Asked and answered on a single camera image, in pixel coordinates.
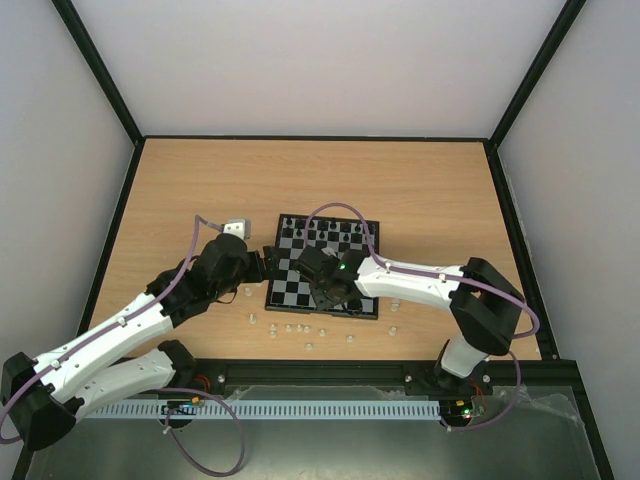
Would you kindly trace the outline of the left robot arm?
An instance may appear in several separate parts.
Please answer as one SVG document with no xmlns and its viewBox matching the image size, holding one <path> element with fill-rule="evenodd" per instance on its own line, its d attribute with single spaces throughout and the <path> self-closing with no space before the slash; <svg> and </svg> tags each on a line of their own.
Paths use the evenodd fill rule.
<svg viewBox="0 0 640 480">
<path fill-rule="evenodd" d="M 178 341 L 164 342 L 133 362 L 120 359 L 206 312 L 241 284 L 272 279 L 277 266 L 275 247 L 251 251 L 241 238 L 219 234 L 93 329 L 35 358 L 24 352 L 9 357 L 1 373 L 1 418 L 13 423 L 28 450 L 38 451 L 110 402 L 188 383 L 195 361 Z"/>
</svg>

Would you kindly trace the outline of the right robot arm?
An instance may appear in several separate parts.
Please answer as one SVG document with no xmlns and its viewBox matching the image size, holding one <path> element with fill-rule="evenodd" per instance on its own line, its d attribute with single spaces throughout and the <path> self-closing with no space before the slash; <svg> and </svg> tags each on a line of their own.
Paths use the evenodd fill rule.
<svg viewBox="0 0 640 480">
<path fill-rule="evenodd" d="M 482 380 L 480 364 L 509 353 L 523 297 L 489 262 L 463 266 L 396 262 L 359 250 L 341 257 L 307 246 L 292 269 L 310 285 L 320 311 L 354 306 L 364 298 L 392 298 L 452 314 L 459 334 L 446 341 L 426 383 L 446 394 L 467 392 Z"/>
</svg>

